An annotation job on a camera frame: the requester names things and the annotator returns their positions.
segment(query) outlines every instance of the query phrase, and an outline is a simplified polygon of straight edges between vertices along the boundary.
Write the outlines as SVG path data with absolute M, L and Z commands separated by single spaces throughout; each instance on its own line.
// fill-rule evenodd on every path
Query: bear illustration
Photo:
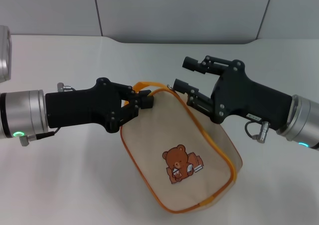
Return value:
M 186 179 L 204 166 L 202 159 L 194 152 L 187 154 L 182 144 L 165 151 L 162 157 L 168 165 L 166 171 L 172 184 Z

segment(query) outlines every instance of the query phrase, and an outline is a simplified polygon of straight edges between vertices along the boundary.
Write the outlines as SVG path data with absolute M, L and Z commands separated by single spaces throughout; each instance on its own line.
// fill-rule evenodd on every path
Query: green indicator light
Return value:
M 15 132 L 15 133 L 13 133 L 13 136 L 14 136 L 14 137 L 24 136 L 24 133 L 21 132 L 21 131 L 17 131 L 17 132 Z

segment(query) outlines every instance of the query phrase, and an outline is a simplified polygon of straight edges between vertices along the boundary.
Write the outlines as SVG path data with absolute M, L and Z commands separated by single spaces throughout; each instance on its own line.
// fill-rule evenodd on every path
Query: white table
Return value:
M 12 37 L 12 79 L 1 92 L 43 89 L 64 82 L 76 89 L 99 77 L 188 82 L 208 96 L 217 76 L 181 67 L 185 56 L 240 59 L 254 81 L 319 102 L 319 40 L 262 39 L 246 45 L 122 44 L 102 37 Z M 233 188 L 213 207 L 190 214 L 164 211 L 126 153 L 120 135 L 96 124 L 62 128 L 56 136 L 21 147 L 0 145 L 2 225 L 317 225 L 319 152 L 270 131 L 266 144 L 244 132 L 245 119 L 223 127 L 244 165 Z M 251 126 L 252 133 L 259 131 Z

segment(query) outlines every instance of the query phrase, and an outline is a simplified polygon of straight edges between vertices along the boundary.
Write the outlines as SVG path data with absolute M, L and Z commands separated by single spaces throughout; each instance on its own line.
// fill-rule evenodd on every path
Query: orange trim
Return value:
M 228 167 L 230 168 L 230 178 L 227 181 L 226 184 L 224 184 L 224 186 L 222 186 L 217 192 L 215 192 L 213 195 L 211 195 L 209 198 L 205 199 L 204 201 L 190 207 L 187 209 L 183 209 L 183 210 L 179 210 L 179 211 L 174 211 L 174 210 L 170 210 L 167 207 L 165 207 L 165 205 L 159 200 L 159 198 L 157 197 L 157 195 L 154 193 L 153 189 L 151 188 L 151 186 L 149 185 L 149 183 L 147 182 L 146 178 L 144 177 L 143 173 L 141 172 L 141 170 L 139 169 L 137 163 L 135 162 L 132 154 L 130 153 L 128 147 L 126 146 L 126 143 L 124 141 L 123 138 L 123 133 L 122 133 L 122 127 L 121 127 L 121 140 L 123 142 L 123 145 L 126 149 L 126 151 L 128 152 L 130 158 L 132 159 L 133 163 L 135 164 L 137 170 L 139 171 L 141 177 L 143 178 L 144 182 L 146 183 L 147 187 L 149 188 L 149 190 L 151 191 L 151 193 L 153 194 L 153 196 L 155 197 L 155 199 L 157 200 L 157 202 L 168 212 L 173 213 L 173 214 L 179 214 L 179 213 L 186 213 L 189 212 L 191 210 L 197 209 L 199 207 L 205 206 L 209 203 L 211 203 L 220 193 L 222 193 L 232 181 L 236 181 L 237 178 L 237 173 L 236 173 L 236 169 L 233 165 L 233 163 L 230 161 L 230 159 L 227 157 L 227 155 L 224 154 L 224 152 L 222 150 L 219 149 L 219 147 L 215 144 L 215 142 L 210 138 L 210 136 L 207 134 L 207 132 L 204 130 L 204 128 L 202 127 L 202 125 L 199 123 L 199 121 L 196 119 L 196 117 L 193 115 L 193 113 L 189 110 L 189 108 L 187 107 L 187 105 L 184 103 L 184 101 L 174 92 L 172 92 L 171 90 L 165 88 L 165 86 L 163 84 L 160 83 L 137 83 L 136 87 L 133 88 L 136 92 L 138 92 L 139 90 L 147 87 L 147 86 L 157 86 L 157 87 L 162 87 L 160 89 L 157 89 L 153 92 L 150 93 L 150 96 L 156 94 L 157 92 L 161 92 L 161 91 L 166 91 L 171 93 L 172 95 L 174 95 L 178 101 L 183 105 L 184 109 L 187 111 L 188 115 L 190 116 L 190 118 L 193 120 L 193 122 L 195 123 L 195 125 L 197 126 L 198 130 L 201 132 L 201 134 L 203 135 L 203 137 L 205 138 L 205 140 L 208 142 L 208 144 L 226 161 Z

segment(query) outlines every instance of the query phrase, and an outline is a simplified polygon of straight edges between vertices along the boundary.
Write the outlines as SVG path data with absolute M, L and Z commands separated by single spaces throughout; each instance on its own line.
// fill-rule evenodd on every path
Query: pouch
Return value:
M 171 213 L 215 204 L 235 183 L 242 159 L 224 129 L 186 105 L 187 97 L 155 86 L 152 109 L 121 128 L 122 142 L 158 203 Z

